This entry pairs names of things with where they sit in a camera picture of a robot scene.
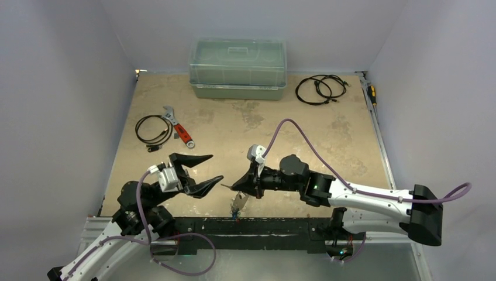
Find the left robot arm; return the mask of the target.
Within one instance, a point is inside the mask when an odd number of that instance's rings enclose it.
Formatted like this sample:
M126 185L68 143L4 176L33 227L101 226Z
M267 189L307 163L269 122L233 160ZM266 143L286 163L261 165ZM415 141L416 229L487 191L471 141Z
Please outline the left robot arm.
M213 241L194 231L181 232L177 219L163 202L178 194L193 198L205 197L223 176L197 183L184 170L195 167L212 155L172 153L169 163L150 166L139 181L129 181L118 197L119 209L97 239L65 266L49 270L49 280L103 280L111 269L133 255L141 246L153 242L173 241L180 246L183 237L198 237L215 250Z

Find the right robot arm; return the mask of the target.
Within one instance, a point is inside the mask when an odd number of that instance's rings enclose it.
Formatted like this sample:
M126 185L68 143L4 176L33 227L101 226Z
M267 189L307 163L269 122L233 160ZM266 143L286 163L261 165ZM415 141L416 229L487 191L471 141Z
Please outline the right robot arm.
M328 223L335 238L361 232L393 232L428 246L442 244L443 204L423 185L412 190L386 190L341 182L335 176L310 170L296 155L280 161L279 169L252 160L231 190L262 198L266 190L293 191L313 207L334 207L344 214Z

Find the blue tagged key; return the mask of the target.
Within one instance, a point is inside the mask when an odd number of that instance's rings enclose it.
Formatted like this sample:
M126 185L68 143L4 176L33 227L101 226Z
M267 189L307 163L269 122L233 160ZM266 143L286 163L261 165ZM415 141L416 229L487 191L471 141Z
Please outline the blue tagged key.
M235 209L232 211L232 219L233 220L238 220L239 219L239 210Z

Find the black tagged key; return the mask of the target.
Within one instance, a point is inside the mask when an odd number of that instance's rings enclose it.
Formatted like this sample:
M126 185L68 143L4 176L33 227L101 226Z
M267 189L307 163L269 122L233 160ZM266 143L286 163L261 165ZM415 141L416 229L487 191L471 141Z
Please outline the black tagged key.
M232 189L232 186L228 186L228 185L226 185L226 184L220 184L220 185L221 185L222 187L226 187L226 188L227 188L227 189L229 189L229 190L233 190L233 189Z

